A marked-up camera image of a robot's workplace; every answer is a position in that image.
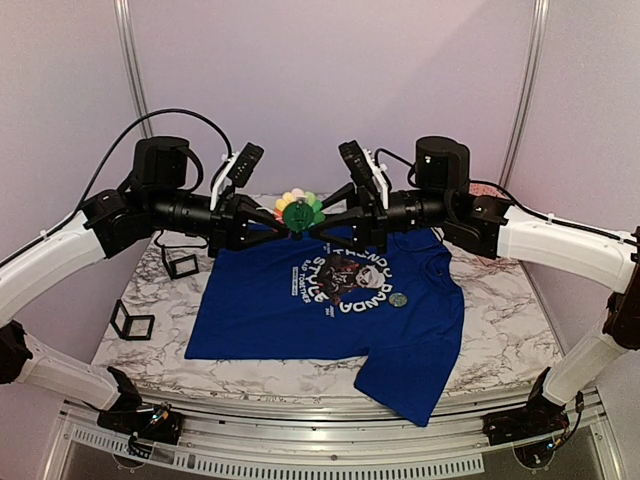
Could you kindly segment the silver round brooch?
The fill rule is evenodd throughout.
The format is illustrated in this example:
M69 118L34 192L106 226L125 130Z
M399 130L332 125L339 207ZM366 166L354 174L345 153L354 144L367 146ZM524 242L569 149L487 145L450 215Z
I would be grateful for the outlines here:
M408 299L404 294L396 292L389 296L389 302L392 306L401 308L407 304Z

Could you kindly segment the blue printed t-shirt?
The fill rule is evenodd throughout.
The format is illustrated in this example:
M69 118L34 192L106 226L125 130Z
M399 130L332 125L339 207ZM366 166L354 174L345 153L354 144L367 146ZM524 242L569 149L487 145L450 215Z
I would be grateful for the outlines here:
M355 388L416 426L429 423L457 361L464 295L430 230L393 234L387 252L312 238L214 261L189 360L363 359ZM389 296L408 302L392 306Z

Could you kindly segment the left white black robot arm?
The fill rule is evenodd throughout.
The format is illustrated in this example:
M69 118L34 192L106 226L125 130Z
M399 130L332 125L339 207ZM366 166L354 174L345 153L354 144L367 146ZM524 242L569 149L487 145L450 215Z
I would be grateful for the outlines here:
M1 382L26 383L108 411L128 434L148 426L148 412L127 375L98 368L38 341L16 314L72 274L110 259L157 231L206 240L209 256L285 238L288 229L237 188L248 181L263 155L247 144L223 164L210 196L187 188L186 170L200 159L186 139L159 136L139 141L133 167L115 190L83 201L62 227L42 234L35 245L1 267Z

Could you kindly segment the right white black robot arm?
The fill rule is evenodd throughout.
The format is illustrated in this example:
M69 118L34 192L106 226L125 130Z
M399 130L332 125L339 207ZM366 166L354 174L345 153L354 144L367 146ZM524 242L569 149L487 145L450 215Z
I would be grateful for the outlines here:
M310 234L354 251L384 251L392 233L436 227L468 253L536 263L609 288L604 323L538 377L529 405L518 412L517 427L537 436L554 422L556 409L607 365L638 350L639 235L558 219L508 195L471 194L470 151L451 138L422 137L415 151L414 189L392 192L372 155L356 141L341 144L352 181L325 203L345 200L347 209L313 226Z

